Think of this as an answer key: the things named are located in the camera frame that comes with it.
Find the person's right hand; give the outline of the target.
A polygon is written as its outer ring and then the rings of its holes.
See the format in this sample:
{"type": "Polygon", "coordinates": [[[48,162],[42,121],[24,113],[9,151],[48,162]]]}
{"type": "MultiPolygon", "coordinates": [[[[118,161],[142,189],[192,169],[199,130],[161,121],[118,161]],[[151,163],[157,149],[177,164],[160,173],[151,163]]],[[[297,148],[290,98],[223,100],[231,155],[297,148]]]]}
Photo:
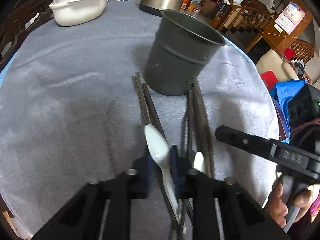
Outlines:
{"type": "MultiPolygon", "coordinates": [[[[282,201],[283,186],[276,180],[272,185],[272,191],[269,194],[268,201],[265,205],[265,211],[273,218],[273,220],[283,229],[287,221],[285,216],[288,213],[288,208],[282,201]]],[[[295,219],[298,222],[310,209],[313,201],[312,191],[305,190],[296,196],[294,205],[300,208],[300,211],[295,219]]]]}

